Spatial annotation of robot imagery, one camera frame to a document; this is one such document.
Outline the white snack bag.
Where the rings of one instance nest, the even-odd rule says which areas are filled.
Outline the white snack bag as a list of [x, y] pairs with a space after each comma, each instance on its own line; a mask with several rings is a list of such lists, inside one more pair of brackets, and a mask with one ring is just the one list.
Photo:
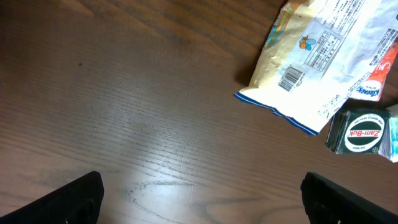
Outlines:
[[316, 136], [397, 37], [397, 0], [288, 1], [236, 98]]

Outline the teal Kleenex tissue pack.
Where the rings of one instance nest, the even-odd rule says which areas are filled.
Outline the teal Kleenex tissue pack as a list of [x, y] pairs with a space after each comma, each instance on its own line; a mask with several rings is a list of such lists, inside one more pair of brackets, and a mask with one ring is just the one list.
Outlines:
[[397, 104], [387, 108], [391, 112], [391, 117], [386, 123], [386, 130], [379, 150], [379, 155], [397, 162]]

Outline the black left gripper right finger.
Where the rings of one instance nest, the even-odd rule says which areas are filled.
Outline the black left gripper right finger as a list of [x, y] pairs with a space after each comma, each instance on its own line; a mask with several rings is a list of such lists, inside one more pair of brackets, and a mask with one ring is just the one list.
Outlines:
[[300, 189], [311, 224], [397, 224], [397, 215], [315, 173], [308, 172]]

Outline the orange Kleenex tissue pack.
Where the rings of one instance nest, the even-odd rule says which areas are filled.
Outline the orange Kleenex tissue pack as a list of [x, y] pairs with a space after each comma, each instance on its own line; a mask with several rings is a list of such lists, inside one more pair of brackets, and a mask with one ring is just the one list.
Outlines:
[[397, 55], [397, 41], [395, 41], [374, 69], [368, 79], [360, 84], [350, 95], [351, 99], [362, 101], [379, 101], [382, 95], [387, 74]]

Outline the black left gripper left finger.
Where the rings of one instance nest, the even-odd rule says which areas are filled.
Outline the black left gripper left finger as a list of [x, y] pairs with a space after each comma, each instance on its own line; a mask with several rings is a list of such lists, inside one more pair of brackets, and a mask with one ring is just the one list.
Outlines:
[[92, 171], [1, 217], [1, 224], [96, 224], [104, 186]]

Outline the green Zam-Buk box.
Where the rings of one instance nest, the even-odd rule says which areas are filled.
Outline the green Zam-Buk box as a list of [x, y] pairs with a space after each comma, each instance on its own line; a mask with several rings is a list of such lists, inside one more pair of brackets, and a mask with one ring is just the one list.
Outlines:
[[377, 154], [390, 117], [387, 109], [339, 110], [325, 146], [335, 154]]

